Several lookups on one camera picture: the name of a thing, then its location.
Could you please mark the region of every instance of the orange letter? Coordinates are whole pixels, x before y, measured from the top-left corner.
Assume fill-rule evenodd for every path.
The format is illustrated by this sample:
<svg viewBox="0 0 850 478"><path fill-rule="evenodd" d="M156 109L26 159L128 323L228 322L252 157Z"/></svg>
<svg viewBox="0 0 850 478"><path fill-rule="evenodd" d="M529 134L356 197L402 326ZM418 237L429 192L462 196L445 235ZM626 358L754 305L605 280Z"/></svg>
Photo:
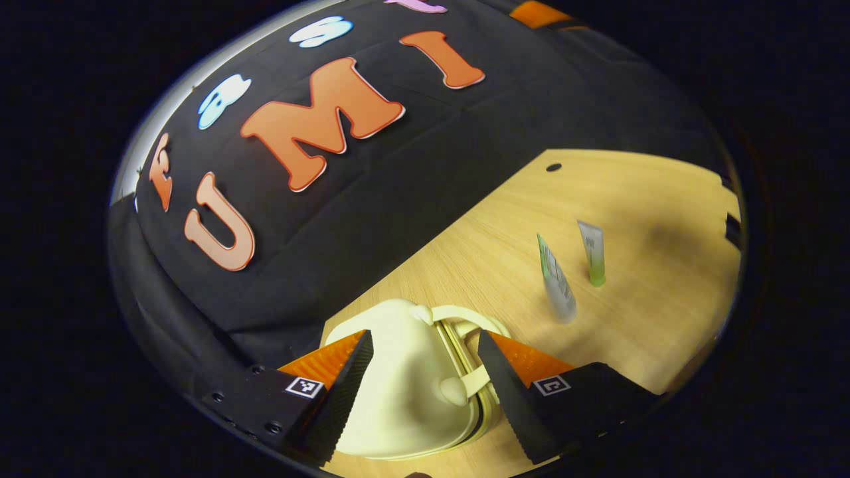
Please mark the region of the orange letter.
<svg viewBox="0 0 850 478"><path fill-rule="evenodd" d="M289 189L299 192L322 173L322 156L307 156L296 140L325 151L345 152L339 112L351 121L351 135L364 139L405 114L401 103L387 101L354 69L353 58L341 58L310 76L311 107L270 101L242 125L243 138L257 136L289 173Z"/></svg>
<svg viewBox="0 0 850 478"><path fill-rule="evenodd" d="M443 72L443 84L451 89L465 88L484 80L484 72L470 66L445 42L441 31L420 31L399 40L402 45L419 48Z"/></svg>
<svg viewBox="0 0 850 478"><path fill-rule="evenodd" d="M233 206L224 199L215 187L215 174L204 174L195 194L198 204L210 208L233 232L233 246L226 248L216 240L206 227L201 225L197 209L189 211L183 232L186 239L194 242L216 264L226 270L242 270L254 256L254 233Z"/></svg>
<svg viewBox="0 0 850 478"><path fill-rule="evenodd" d="M154 159L150 162L150 171L148 179L154 182L156 192L160 195L162 201L162 210L168 212L168 203L171 201L171 178L166 178L165 173L168 172L168 153L165 151L165 146L168 144L168 133L165 133L160 138L159 145L156 145L154 150Z"/></svg>

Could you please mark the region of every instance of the screw hole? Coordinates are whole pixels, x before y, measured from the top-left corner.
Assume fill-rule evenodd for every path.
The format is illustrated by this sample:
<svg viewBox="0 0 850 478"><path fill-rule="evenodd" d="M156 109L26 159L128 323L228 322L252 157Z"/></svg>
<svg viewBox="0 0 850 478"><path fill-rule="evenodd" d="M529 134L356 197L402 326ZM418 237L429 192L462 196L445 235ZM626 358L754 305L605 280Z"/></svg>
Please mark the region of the screw hole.
<svg viewBox="0 0 850 478"><path fill-rule="evenodd" d="M277 435L281 431L283 431L283 427L277 422L268 422L266 424L266 431L268 431L272 435Z"/></svg>

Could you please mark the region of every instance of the black cloth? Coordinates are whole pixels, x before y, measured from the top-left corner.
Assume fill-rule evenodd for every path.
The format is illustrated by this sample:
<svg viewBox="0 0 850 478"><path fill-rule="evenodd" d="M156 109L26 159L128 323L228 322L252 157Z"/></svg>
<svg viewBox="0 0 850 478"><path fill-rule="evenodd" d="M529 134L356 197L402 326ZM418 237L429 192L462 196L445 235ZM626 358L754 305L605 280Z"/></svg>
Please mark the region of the black cloth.
<svg viewBox="0 0 850 478"><path fill-rule="evenodd" d="M726 174L700 112L650 65L607 37L593 30L532 30L510 18L504 2L439 4L448 12L339 3L253 44L196 85L161 131L170 138L168 212L147 180L157 135L137 187L138 214L132 198L115 204L123 210L113 214L121 216L119 229L138 229L133 240L150 251L150 267L132 272L146 275L136 281L162 281L190 304L189 316L201 331L191 340L200 342L181 346L153 332L137 335L150 336L153 347L175 350L180 364L189 362L176 357L213 342L205 337L231 345L216 345L228 350L221 355L227 360L293 360L318 346L327 318L546 149L635 151ZM298 29L337 14L354 23L344 36L318 48L288 41ZM431 60L399 43L429 30L445 33L485 80L449 89ZM346 56L406 113L369 139L352 138L343 115L348 149L341 155L301 144L324 156L327 170L306 191L292 192L286 170L257 138L242 138L241 125L271 100L310 105L310 74ZM250 88L200 130L199 105L237 73L252 80ZM233 242L215 214L196 204L197 186L210 171L256 238L244 270L222 269L184 237L186 215L198 208L215 237ZM113 259L126 260L121 251ZM147 303L142 306L152 313ZM144 314L134 320L156 329Z"/></svg>

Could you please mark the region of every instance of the orange tape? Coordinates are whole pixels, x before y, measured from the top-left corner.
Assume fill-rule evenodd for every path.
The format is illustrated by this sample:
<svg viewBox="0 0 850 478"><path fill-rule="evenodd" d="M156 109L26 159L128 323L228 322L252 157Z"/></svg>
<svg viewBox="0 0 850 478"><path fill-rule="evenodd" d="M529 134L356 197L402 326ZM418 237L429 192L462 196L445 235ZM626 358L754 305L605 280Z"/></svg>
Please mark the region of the orange tape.
<svg viewBox="0 0 850 478"><path fill-rule="evenodd" d="M511 18L523 22L529 28L540 28L559 21L572 20L573 17L546 4L530 0L513 9Z"/></svg>

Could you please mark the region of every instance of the pink letter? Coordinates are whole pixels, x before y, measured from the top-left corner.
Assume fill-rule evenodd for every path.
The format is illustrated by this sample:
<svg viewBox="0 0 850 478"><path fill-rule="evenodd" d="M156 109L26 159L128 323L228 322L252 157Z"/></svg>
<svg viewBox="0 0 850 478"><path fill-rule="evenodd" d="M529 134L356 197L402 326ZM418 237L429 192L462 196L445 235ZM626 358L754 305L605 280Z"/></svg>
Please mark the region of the pink letter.
<svg viewBox="0 0 850 478"><path fill-rule="evenodd" d="M384 3L397 3L404 7L407 7L411 10L416 10L417 12L422 12L424 14L444 14L448 10L446 7L440 7L439 5L428 5L425 2L420 2L420 0L384 0Z"/></svg>

